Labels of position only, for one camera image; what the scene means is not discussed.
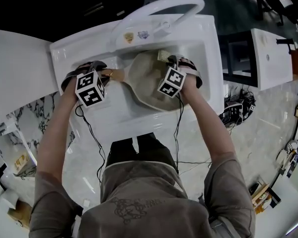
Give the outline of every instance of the sink basin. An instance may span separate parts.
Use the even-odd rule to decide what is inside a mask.
[[[126,28],[116,40],[116,50],[108,51],[108,40],[112,29],[119,21],[96,26],[66,37],[50,46],[57,84],[66,74],[80,64],[100,60],[109,68],[121,69],[129,64],[140,52],[164,49],[172,54],[180,54],[194,62],[201,73],[203,86],[200,91],[217,114],[224,110],[223,74],[218,37],[214,18],[208,15],[195,15],[164,37],[149,35],[141,39],[138,32],[148,31],[164,19],[176,20],[180,14],[151,15],[141,22]],[[129,44],[124,33],[134,34]],[[92,108],[83,107],[86,119],[93,127],[100,142],[112,142],[153,132],[160,128],[175,128],[179,111],[160,112],[140,103],[129,86],[110,81],[106,86],[106,99]],[[185,107],[182,122],[195,120],[189,106]],[[85,138],[89,134],[82,118],[73,112],[70,123],[76,137]]]

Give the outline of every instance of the shirt sleeve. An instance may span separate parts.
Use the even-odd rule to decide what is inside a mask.
[[[254,237],[255,211],[236,155],[212,163],[204,184],[210,216],[228,219],[242,238]]]
[[[30,238],[71,237],[75,217],[81,214],[82,207],[71,200],[55,177],[37,172]]]

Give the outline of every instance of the blue sticker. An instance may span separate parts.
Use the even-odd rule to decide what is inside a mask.
[[[141,32],[138,32],[138,36],[140,39],[146,39],[146,38],[148,38],[149,33],[148,33],[148,31],[141,31]]]

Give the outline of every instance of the forearm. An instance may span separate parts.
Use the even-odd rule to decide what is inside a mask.
[[[67,98],[65,95],[61,97],[38,149],[37,171],[50,173],[60,182],[62,182],[69,119],[74,105],[75,99]]]
[[[210,105],[202,97],[197,88],[183,93],[185,99],[193,109],[201,130],[205,144],[214,161],[221,154],[235,152],[231,137]]]

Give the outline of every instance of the black pants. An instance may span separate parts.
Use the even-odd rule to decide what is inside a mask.
[[[156,139],[153,133],[138,136],[139,153],[133,148],[132,138],[113,142],[106,166],[123,161],[157,161],[169,164],[177,171],[176,164],[168,148]]]

